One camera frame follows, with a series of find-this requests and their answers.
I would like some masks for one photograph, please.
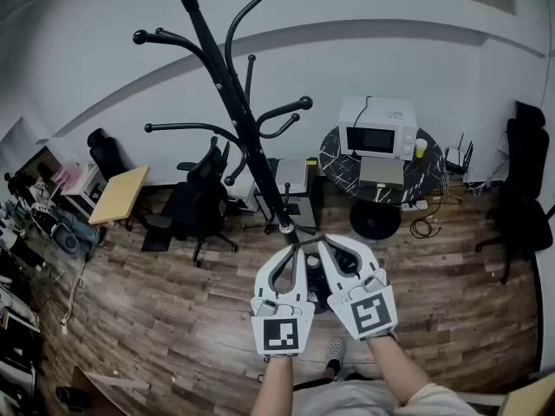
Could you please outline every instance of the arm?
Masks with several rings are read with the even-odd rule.
[[[293,405],[293,360],[272,357],[251,416],[291,416]]]
[[[389,391],[405,405],[410,398],[432,381],[390,336],[368,340],[375,362],[382,370]]]

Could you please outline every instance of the wooden floor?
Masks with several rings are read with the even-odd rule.
[[[352,200],[331,185],[326,192],[321,231],[363,240],[349,226]],[[164,194],[153,198],[158,206]],[[502,286],[502,247],[474,253],[476,242],[495,235],[485,219],[492,199],[483,194],[467,196],[461,206],[442,205],[436,237],[412,237],[411,213],[393,237],[367,241],[393,284],[401,345],[438,383],[457,391],[507,390],[532,371],[536,356],[530,264],[514,262]],[[279,233],[240,230],[242,222],[254,219],[228,219],[226,233],[239,252],[210,240],[201,252],[203,270],[190,261],[192,239],[173,240],[168,252],[143,253],[140,225],[132,232],[122,225],[110,229],[85,270],[68,335],[62,335],[60,320],[78,263],[69,263],[51,244],[30,242],[54,264],[55,276],[68,270],[58,283],[42,276],[33,285],[46,356],[39,386],[49,414],[65,413],[54,391],[69,385],[74,365],[150,382],[144,394],[110,391],[131,414],[248,413],[265,367],[251,332],[253,281],[284,246]],[[350,339],[328,312],[315,318],[307,348],[294,361],[296,383],[318,376],[327,346],[338,336],[347,341],[345,367],[379,375],[366,345]]]

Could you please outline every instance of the white microwave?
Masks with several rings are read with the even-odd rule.
[[[415,111],[405,99],[346,97],[339,114],[341,154],[412,160]]]

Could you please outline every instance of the black marble table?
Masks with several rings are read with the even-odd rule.
[[[422,159],[405,161],[402,190],[358,185],[361,160],[341,154],[339,128],[334,128],[323,139],[320,166],[324,174],[340,190],[361,200],[350,213],[351,225],[361,236],[370,239],[391,236],[401,222],[400,204],[416,201],[440,184],[445,168],[440,146],[423,129],[418,130],[416,138],[426,140],[428,148]]]

